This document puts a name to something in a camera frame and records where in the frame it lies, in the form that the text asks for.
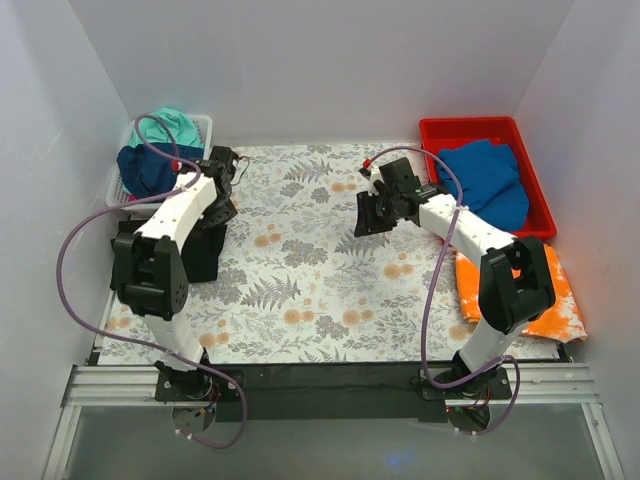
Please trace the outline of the black t shirt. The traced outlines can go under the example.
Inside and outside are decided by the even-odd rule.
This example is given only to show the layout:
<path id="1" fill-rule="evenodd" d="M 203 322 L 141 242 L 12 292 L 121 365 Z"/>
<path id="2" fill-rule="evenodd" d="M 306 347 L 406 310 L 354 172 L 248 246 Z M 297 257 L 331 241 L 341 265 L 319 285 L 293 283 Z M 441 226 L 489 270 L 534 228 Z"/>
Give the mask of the black t shirt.
<path id="1" fill-rule="evenodd" d="M 217 280 L 226 232 L 226 225 L 195 226 L 190 232 L 181 252 L 190 284 Z"/>

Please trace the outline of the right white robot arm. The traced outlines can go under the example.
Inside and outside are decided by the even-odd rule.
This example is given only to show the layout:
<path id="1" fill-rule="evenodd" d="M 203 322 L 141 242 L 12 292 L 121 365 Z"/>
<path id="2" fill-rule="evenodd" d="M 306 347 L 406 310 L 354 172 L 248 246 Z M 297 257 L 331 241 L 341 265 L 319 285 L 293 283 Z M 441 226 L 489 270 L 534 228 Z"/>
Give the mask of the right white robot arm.
<path id="1" fill-rule="evenodd" d="M 427 380 L 464 397 L 479 395 L 516 337 L 556 302 L 542 241 L 516 237 L 482 220 L 463 206 L 460 195 L 421 182 L 406 158 L 380 167 L 366 160 L 359 172 L 369 186 L 356 196 L 355 237 L 389 232 L 399 221 L 410 221 L 478 269 L 481 318 L 451 368 Z"/>

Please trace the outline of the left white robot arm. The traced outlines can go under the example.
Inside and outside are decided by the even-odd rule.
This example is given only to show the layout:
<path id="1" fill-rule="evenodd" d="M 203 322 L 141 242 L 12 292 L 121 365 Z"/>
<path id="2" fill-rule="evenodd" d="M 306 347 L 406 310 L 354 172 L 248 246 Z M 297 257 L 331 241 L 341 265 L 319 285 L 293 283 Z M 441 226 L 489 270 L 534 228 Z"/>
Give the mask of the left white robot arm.
<path id="1" fill-rule="evenodd" d="M 202 366 L 208 355 L 184 314 L 193 284 L 218 278 L 239 155 L 215 146 L 196 160 L 198 172 L 183 168 L 175 195 L 144 222 L 128 222 L 112 242 L 111 287 L 121 304 L 140 317 L 156 344 L 165 348 L 156 368 L 183 396 L 200 400 L 213 377 Z"/>

